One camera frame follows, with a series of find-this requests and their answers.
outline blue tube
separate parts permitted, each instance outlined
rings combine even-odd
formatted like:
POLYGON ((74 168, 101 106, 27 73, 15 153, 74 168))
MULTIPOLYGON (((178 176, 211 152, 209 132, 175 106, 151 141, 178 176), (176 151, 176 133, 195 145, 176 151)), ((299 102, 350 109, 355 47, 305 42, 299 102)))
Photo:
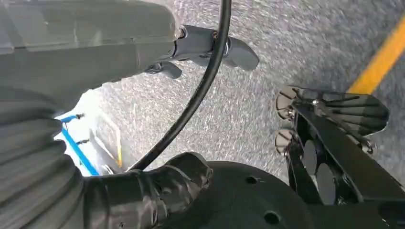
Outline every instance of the blue tube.
POLYGON ((80 161, 83 163, 83 165, 86 167, 86 169, 90 172, 92 176, 99 176, 100 174, 97 172, 97 170, 92 166, 90 161, 87 159, 83 151, 79 148, 79 146, 76 144, 76 142, 73 140, 73 138, 70 136, 69 132, 65 128, 62 127, 62 134, 66 138, 67 142, 69 145, 72 147, 72 149, 76 152, 77 156, 79 157, 80 161))

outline asphalt road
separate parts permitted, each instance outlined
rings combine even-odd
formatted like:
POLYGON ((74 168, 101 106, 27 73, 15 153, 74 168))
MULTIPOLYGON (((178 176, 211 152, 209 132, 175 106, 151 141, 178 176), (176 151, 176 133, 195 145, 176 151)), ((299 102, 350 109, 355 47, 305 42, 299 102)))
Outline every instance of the asphalt road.
MULTIPOLYGON (((215 28, 218 0, 174 0, 183 23, 215 28)), ((366 67, 405 10, 403 0, 234 0, 230 34, 260 57, 253 72, 222 66, 205 101, 183 132, 152 164, 183 151, 208 160, 230 160, 286 181, 275 154, 279 128, 274 99, 288 84, 345 91, 366 67)), ((100 108, 119 126, 128 167, 163 136, 195 90, 204 69, 182 62, 183 76, 137 75, 94 91, 100 108)), ((405 184, 405 57, 375 95, 391 109, 387 129, 373 138, 375 158, 405 184)), ((114 142, 100 125, 104 139, 114 142)))

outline black cable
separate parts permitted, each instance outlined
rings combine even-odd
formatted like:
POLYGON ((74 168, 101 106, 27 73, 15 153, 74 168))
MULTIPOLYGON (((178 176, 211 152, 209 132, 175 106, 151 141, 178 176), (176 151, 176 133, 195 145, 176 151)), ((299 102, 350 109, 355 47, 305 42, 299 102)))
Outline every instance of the black cable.
POLYGON ((221 0, 221 13, 219 18, 218 34, 215 40, 212 56, 200 84, 189 100, 189 103, 187 104, 183 113, 171 126, 171 128, 167 131, 163 138, 141 160, 131 166, 128 170, 143 170, 148 167, 148 165, 150 165, 152 161, 154 161, 176 138, 176 136, 186 126, 197 108, 200 106, 205 95, 210 89, 211 84, 213 83, 218 69, 221 65, 226 43, 228 41, 228 32, 231 23, 231 3, 231 0, 221 0))

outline gray plastic housing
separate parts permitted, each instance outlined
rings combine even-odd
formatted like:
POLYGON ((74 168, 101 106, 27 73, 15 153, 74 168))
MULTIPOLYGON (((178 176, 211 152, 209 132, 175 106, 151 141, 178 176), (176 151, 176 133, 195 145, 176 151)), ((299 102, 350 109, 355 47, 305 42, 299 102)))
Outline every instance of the gray plastic housing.
POLYGON ((47 95, 66 112, 87 89, 170 53, 179 26, 169 8, 141 0, 2 1, 0 85, 47 95))

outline hole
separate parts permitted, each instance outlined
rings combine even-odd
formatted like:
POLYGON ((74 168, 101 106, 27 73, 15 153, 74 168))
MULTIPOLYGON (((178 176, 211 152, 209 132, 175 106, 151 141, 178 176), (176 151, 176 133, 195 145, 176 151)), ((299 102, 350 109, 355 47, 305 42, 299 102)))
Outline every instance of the hole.
POLYGON ((256 177, 248 177, 246 178, 246 183, 250 184, 250 185, 254 185, 257 183, 257 178, 256 177))
POLYGON ((180 36, 179 36, 179 39, 183 39, 183 38, 186 38, 187 37, 187 30, 186 30, 186 28, 181 28, 180 29, 180 36))
POLYGON ((265 221, 270 225, 276 225, 280 222, 278 215, 272 211, 268 211, 265 214, 265 221))

